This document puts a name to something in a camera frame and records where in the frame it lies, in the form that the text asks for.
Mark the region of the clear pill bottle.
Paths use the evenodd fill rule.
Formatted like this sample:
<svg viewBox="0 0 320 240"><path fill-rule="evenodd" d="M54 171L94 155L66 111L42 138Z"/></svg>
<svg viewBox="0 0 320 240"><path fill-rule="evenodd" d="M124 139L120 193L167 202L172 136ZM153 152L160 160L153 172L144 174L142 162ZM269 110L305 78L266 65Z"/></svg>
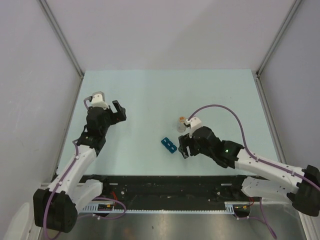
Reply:
<svg viewBox="0 0 320 240"><path fill-rule="evenodd" d="M177 120L177 125L176 125L176 129L179 133L184 133L187 129L187 126L185 125L185 121L186 121L186 118L185 118L185 121L180 121L178 118Z"/></svg>

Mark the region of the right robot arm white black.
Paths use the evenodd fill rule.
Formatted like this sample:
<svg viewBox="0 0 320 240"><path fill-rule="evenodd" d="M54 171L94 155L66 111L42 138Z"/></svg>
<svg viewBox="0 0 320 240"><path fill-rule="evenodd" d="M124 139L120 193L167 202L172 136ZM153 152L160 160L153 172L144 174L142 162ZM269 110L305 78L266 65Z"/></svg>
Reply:
<svg viewBox="0 0 320 240"><path fill-rule="evenodd" d="M239 143L220 140L206 126L179 136L178 142L178 151L185 159L204 155L222 168L239 169L264 179L258 183L246 177L233 185L230 194L235 200L242 201L247 196L275 199L290 203L305 215L319 216L320 171L315 166L301 168L262 159Z"/></svg>

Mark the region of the teal weekly pill organizer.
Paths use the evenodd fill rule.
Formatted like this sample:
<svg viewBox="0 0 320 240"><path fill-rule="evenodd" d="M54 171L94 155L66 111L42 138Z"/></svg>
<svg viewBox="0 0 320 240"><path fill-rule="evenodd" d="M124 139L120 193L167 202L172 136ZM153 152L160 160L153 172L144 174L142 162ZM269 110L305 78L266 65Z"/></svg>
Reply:
<svg viewBox="0 0 320 240"><path fill-rule="evenodd" d="M178 148L176 145L168 138L165 137L161 140L161 144L171 153L174 154Z"/></svg>

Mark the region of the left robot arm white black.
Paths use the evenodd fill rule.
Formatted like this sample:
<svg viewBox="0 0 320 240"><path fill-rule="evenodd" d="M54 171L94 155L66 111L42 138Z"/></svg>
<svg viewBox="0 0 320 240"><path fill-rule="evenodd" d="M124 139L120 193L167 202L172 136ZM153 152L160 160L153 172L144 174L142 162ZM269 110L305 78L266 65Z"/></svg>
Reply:
<svg viewBox="0 0 320 240"><path fill-rule="evenodd" d="M127 119L126 109L117 100L112 103L115 112L104 100L91 100L83 131L72 142L75 152L69 163L47 188L37 189L33 195L36 226L68 233L80 211L94 198L105 200L110 196L111 188L97 179L89 179L81 187L78 183L104 147L109 127Z"/></svg>

